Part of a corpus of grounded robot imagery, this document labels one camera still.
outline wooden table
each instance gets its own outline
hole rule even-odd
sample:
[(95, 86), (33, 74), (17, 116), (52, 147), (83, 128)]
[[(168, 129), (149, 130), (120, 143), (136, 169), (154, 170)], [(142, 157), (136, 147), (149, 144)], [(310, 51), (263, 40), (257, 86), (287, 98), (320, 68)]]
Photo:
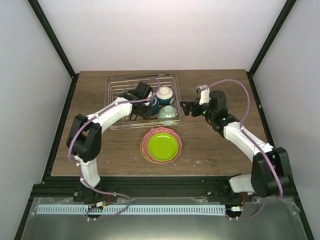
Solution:
[[(76, 164), (70, 162), (67, 157), (67, 136), (77, 114), (86, 116), (104, 107), (108, 78), (159, 73), (177, 75), (182, 101), (193, 101), (198, 97), (196, 88), (199, 85), (209, 85), (227, 78), (239, 80), (249, 90), (251, 98), (250, 112), (244, 125), (258, 138), (266, 141), (249, 80), (242, 69), (82, 71), (76, 84), (51, 175), (79, 175)], [(222, 83), (214, 89), (225, 92), (229, 113), (241, 119), (247, 107), (243, 89), (233, 82)], [(178, 125), (169, 128), (179, 134), (182, 152), (174, 162), (163, 165), (148, 162), (141, 156), (140, 141), (150, 128), (107, 129), (102, 136), (101, 152), (97, 158), (99, 174), (101, 176), (208, 176), (251, 172), (251, 161), (235, 145), (215, 132), (204, 117), (184, 116)]]

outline stack of plates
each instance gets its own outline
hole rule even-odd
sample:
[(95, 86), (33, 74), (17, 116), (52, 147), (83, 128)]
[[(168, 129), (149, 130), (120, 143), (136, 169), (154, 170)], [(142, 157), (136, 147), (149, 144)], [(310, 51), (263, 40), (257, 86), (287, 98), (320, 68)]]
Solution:
[(180, 154), (182, 143), (178, 134), (165, 127), (150, 130), (140, 144), (141, 154), (152, 163), (172, 163)]

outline green plate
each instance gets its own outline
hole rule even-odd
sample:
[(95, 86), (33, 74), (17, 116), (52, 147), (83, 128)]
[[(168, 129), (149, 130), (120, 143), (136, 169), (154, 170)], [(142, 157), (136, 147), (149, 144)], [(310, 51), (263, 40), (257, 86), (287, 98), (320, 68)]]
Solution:
[(148, 152), (155, 160), (166, 162), (173, 159), (179, 150), (174, 136), (166, 132), (153, 135), (148, 141)]

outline white wall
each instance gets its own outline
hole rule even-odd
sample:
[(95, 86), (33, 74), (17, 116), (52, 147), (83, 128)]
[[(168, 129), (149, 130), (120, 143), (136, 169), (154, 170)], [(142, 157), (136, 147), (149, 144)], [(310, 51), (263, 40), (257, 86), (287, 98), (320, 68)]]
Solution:
[(39, 0), (76, 72), (249, 70), (285, 0)]
[(320, 2), (297, 1), (254, 76), (277, 146), (320, 239)]
[(0, 239), (41, 181), (70, 77), (26, 0), (0, 1)]

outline metal wire rack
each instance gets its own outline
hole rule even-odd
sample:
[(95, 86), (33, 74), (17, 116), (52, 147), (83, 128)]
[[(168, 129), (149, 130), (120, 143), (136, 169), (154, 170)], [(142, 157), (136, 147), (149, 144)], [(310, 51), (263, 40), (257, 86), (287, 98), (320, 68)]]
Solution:
[(130, 77), (114, 77), (106, 80), (105, 88), (105, 103), (104, 106), (111, 104), (116, 98), (124, 91), (135, 89), (139, 82), (145, 82), (156, 90), (158, 83), (155, 81), (149, 81), (151, 77), (156, 77), (160, 81), (160, 86), (169, 87), (173, 91), (174, 101), (171, 106), (175, 107), (178, 111), (178, 117), (170, 119), (158, 119), (158, 115), (153, 115), (150, 119), (143, 119), (138, 116), (136, 120), (131, 121), (129, 116), (125, 116), (115, 122), (110, 129), (132, 129), (132, 128), (144, 128), (144, 127), (160, 127), (177, 125), (183, 116), (182, 109), (180, 107), (180, 91), (178, 86), (177, 76), (174, 73), (162, 73), (154, 75), (142, 75), (142, 76), (130, 76)]

